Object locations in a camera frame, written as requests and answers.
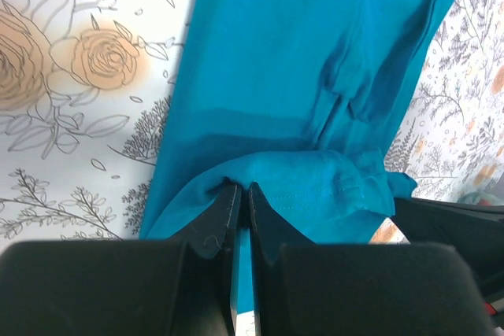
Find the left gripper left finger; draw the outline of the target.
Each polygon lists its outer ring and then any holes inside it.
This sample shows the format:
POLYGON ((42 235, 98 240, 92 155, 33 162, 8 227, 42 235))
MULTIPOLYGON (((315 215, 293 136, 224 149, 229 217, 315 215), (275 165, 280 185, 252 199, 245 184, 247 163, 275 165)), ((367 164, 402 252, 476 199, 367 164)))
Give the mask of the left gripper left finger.
POLYGON ((1 255, 4 335, 233 335, 242 189, 171 238, 33 241, 1 255))

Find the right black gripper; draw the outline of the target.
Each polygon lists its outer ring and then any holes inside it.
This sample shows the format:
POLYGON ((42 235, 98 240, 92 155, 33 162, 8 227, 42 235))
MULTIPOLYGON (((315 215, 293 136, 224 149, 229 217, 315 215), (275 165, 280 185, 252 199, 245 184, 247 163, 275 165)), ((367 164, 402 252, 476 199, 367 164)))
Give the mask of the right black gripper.
POLYGON ((452 246, 470 266, 493 320, 503 319, 503 206, 396 198, 392 221, 409 242, 452 246))

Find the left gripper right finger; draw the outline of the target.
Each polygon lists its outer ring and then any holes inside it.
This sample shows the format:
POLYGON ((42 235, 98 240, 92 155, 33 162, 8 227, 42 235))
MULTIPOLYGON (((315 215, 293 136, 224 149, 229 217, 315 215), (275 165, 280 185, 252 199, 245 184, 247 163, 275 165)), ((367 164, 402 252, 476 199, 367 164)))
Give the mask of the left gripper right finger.
POLYGON ((468 265, 454 249, 317 244, 249 190, 259 335, 492 335, 468 265))

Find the blue t shirt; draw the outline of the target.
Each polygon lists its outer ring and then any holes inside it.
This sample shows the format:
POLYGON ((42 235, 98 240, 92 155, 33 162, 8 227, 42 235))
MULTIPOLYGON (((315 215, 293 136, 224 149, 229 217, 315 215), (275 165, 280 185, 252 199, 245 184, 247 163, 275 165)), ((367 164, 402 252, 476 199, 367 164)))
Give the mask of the blue t shirt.
POLYGON ((232 181, 315 242, 369 242, 415 187, 384 157, 453 1, 196 0, 140 237, 232 181))

